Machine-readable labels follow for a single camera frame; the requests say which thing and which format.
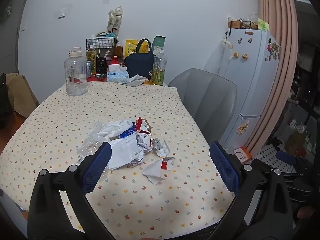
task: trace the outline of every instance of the table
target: table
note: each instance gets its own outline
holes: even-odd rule
[[[98,119],[108,122],[146,118],[152,137],[166,140],[174,168],[153,185],[143,169],[159,159],[122,167],[101,177],[86,195],[94,211],[116,239],[171,238],[217,223],[234,195],[226,189],[209,157],[209,146],[183,106],[176,88],[90,82],[89,92],[67,96],[62,86],[24,122],[0,155],[0,185],[28,210],[41,169],[66,170],[77,161],[76,149]],[[68,198],[61,194],[74,228],[82,230]]]

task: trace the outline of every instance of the wicker basket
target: wicker basket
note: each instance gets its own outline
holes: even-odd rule
[[[241,22],[238,21],[231,21],[228,22],[228,29],[240,29],[241,28]]]
[[[247,21],[247,22],[242,22],[242,21],[231,21],[228,22],[228,29],[251,29],[251,30],[258,30],[258,25],[256,23]]]

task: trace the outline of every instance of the metal bolt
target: metal bolt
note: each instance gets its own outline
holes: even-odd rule
[[[77,165],[71,165],[71,166],[69,167],[69,171],[71,171],[71,172],[76,171],[77,168],[78,168]]]
[[[47,173],[47,170],[46,170],[46,169],[42,169],[42,170],[39,172],[39,174],[40,174],[41,176],[45,175],[46,173]]]
[[[252,167],[249,165],[249,164],[245,164],[243,166],[243,168],[246,170],[246,171],[251,171],[252,170]]]
[[[274,172],[275,172],[275,174],[277,174],[277,175],[280,175],[280,174],[281,174],[281,170],[279,170],[279,169],[275,169]]]

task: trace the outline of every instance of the pink curtain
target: pink curtain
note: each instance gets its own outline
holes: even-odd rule
[[[293,0],[260,0],[259,16],[281,46],[276,78],[260,120],[245,147],[255,156],[268,139],[291,88],[298,53],[298,22]]]

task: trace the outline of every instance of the plastic bag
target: plastic bag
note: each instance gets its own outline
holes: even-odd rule
[[[103,142],[110,143],[110,138],[118,136],[128,130],[132,126],[132,123],[134,122],[131,119],[109,123],[103,123],[98,120],[87,138],[84,139],[82,145],[77,149],[79,158],[77,165],[79,165],[86,156],[94,154]]]

